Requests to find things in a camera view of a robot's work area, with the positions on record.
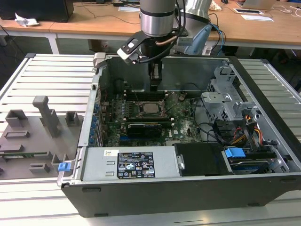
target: copper tube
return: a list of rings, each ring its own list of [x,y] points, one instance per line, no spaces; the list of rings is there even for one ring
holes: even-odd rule
[[[172,41],[174,41],[174,40],[176,40],[178,37],[177,36],[173,36],[173,37],[171,37],[170,39],[167,39],[166,41],[162,41],[162,42],[156,42],[156,45],[157,46],[164,46],[164,45],[166,45],[166,44],[168,44],[168,43],[170,43],[170,42],[172,42]]]

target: floor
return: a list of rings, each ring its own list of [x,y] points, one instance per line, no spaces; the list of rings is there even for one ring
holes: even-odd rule
[[[13,74],[18,67],[24,54],[26,53],[43,53],[51,54],[49,42],[46,38],[35,37],[6,37],[8,45],[0,48],[0,87]],[[109,41],[109,51],[116,53],[122,41]],[[88,41],[80,39],[59,39],[59,49],[61,54],[81,54],[93,55],[94,52],[89,50]],[[250,58],[251,48],[238,48],[236,56],[238,58]],[[291,50],[286,51],[289,56],[292,56]],[[287,80],[292,86],[296,86],[301,79],[301,63],[289,61],[286,64],[280,64],[277,56],[274,57],[275,51],[267,51],[259,49],[256,58],[268,59],[275,69]]]

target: laptop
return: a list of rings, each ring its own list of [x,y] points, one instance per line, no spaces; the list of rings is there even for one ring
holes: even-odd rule
[[[266,9],[273,7],[277,0],[246,0],[245,2],[237,2],[241,8]]]

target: motherboard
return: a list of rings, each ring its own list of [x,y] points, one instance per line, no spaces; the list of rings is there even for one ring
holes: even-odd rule
[[[106,96],[100,112],[104,146],[172,146],[201,142],[194,121],[197,98],[180,91]]]

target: green circuit board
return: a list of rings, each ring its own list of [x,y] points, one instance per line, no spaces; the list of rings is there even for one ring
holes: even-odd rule
[[[201,135],[192,117],[193,100],[185,98],[180,92],[171,92],[161,101],[138,102],[127,101],[121,96],[113,97],[108,105],[111,107],[108,107],[103,116],[103,122],[107,127],[104,145],[172,146],[175,143],[201,142]],[[143,108],[151,113],[144,113]],[[127,122],[124,120],[125,117],[135,122]],[[153,139],[129,139],[127,125],[130,123],[159,123],[162,125],[161,136]]]

